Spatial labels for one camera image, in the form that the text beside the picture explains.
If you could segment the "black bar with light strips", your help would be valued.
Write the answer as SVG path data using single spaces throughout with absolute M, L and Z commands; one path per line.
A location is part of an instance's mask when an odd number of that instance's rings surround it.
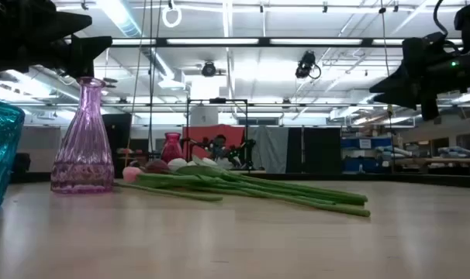
M 403 38 L 297 38 L 297 37 L 224 37 L 224 38 L 114 38 L 111 47 L 401 47 Z

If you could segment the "black partition panel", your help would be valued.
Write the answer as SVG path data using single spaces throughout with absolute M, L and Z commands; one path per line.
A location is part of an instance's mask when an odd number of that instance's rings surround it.
M 338 128 L 290 128 L 287 174 L 340 174 L 342 157 Z

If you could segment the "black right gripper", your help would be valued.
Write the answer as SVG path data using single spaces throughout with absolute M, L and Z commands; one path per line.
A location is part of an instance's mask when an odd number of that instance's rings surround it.
M 385 94 L 385 101 L 392 105 L 413 110 L 419 105 L 423 120 L 436 119 L 437 100 L 420 96 L 437 97 L 449 91 L 467 93 L 470 88 L 470 39 L 461 41 L 463 48 L 459 50 L 443 33 L 405 39 L 399 67 L 369 91 Z M 427 87 L 423 80 L 426 69 Z

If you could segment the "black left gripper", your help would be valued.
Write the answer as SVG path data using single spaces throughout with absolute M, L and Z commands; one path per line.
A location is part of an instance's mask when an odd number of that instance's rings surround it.
M 0 0 L 0 71 L 27 62 L 30 48 L 91 24 L 91 16 L 58 12 L 51 0 Z M 94 59 L 111 45 L 111 36 L 72 36 L 66 73 L 73 78 L 93 77 Z

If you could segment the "black monitor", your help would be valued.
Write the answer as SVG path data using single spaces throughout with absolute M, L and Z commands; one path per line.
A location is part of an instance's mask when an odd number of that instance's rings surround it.
M 119 158 L 118 149 L 127 147 L 132 116 L 129 113 L 104 114 L 102 118 L 111 149 L 115 178 L 119 178 L 122 177 L 124 161 Z

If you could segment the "silver ceiling air duct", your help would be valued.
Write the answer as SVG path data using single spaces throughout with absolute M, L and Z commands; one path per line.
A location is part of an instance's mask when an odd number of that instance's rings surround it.
M 161 88 L 171 90 L 186 89 L 186 84 L 182 81 L 182 74 L 179 76 L 180 80 L 177 81 L 175 79 L 175 72 L 164 62 L 152 46 L 147 46 L 147 44 L 152 44 L 152 39 L 144 36 L 143 27 L 140 27 L 133 17 L 128 0 L 95 1 L 96 5 L 109 17 L 126 38 L 139 40 L 141 55 L 149 61 L 149 75 L 153 76 L 152 70 L 157 72 L 154 76 L 160 77 L 161 80 L 158 82 L 158 85 Z

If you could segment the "white and blue equipment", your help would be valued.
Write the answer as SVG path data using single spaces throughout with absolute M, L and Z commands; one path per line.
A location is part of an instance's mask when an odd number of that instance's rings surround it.
M 470 150 L 460 146 L 440 147 L 437 149 L 441 157 L 446 158 L 470 158 Z
M 403 150 L 398 147 L 392 146 L 377 146 L 375 148 L 381 155 L 384 157 L 412 157 L 413 153 L 411 151 Z

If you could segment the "purple ribbed glass vase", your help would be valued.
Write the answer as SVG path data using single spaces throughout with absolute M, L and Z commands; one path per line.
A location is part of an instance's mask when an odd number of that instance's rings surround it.
M 111 192 L 114 166 L 101 114 L 105 82 L 81 77 L 78 83 L 79 106 L 56 155 L 50 190 L 59 194 Z

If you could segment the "round black ceiling fixture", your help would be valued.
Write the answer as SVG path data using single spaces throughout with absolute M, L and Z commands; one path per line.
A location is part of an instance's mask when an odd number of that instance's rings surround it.
M 215 76 L 217 73 L 216 66 L 212 61 L 206 61 L 201 69 L 203 77 L 210 78 Z

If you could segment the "blue storage shelf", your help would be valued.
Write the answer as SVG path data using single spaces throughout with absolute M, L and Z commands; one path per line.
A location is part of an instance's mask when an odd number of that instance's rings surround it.
M 388 137 L 343 137 L 340 146 L 343 172 L 382 173 L 389 166 L 392 140 Z

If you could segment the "person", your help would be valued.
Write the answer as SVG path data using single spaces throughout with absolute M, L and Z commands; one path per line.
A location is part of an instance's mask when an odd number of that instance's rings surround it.
M 226 147 L 226 137 L 222 134 L 217 135 L 213 140 L 213 159 L 224 169 L 231 169 L 233 166 L 228 158 L 229 152 Z

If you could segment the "long wooden workbench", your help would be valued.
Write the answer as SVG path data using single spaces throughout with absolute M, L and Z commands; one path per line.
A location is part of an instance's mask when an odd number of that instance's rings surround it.
M 392 160 L 392 164 L 397 166 L 417 166 L 421 174 L 428 174 L 431 164 L 443 164 L 452 166 L 467 166 L 470 167 L 470 158 L 401 158 Z

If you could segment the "pink artificial tulip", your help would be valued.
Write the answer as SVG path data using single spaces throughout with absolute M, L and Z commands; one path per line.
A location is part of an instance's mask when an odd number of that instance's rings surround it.
M 204 202 L 221 202 L 223 200 L 223 198 L 219 196 L 193 194 L 193 193 L 188 193 L 184 191 L 176 191 L 176 190 L 149 188 L 149 187 L 139 186 L 135 184 L 115 183 L 115 186 L 121 187 L 121 188 L 129 188 L 129 189 L 146 191 L 146 192 L 150 192 L 150 193 L 154 193 L 158 195 L 167 195 L 167 196 L 173 196 L 173 197 L 178 197 L 178 198 L 187 198 L 187 199 L 204 201 Z
M 148 174 L 133 167 L 125 169 L 123 181 L 120 183 L 219 197 L 237 195 L 252 198 L 268 198 L 314 208 L 326 208 L 336 205 L 334 201 L 301 195 L 282 194 L 257 185 L 233 183 L 202 175 Z

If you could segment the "red cloth backdrop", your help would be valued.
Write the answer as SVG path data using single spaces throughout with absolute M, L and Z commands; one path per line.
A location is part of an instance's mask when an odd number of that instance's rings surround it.
M 184 159 L 189 162 L 193 157 L 213 159 L 213 140 L 219 134 L 226 137 L 226 147 L 240 146 L 245 139 L 245 129 L 238 126 L 189 126 L 182 130 L 181 148 Z

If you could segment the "grey curtain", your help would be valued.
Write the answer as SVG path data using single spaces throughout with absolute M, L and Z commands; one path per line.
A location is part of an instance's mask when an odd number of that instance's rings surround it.
M 254 167 L 264 168 L 268 174 L 284 174 L 287 164 L 289 128 L 250 127 L 248 135 L 255 141 L 252 150 Z

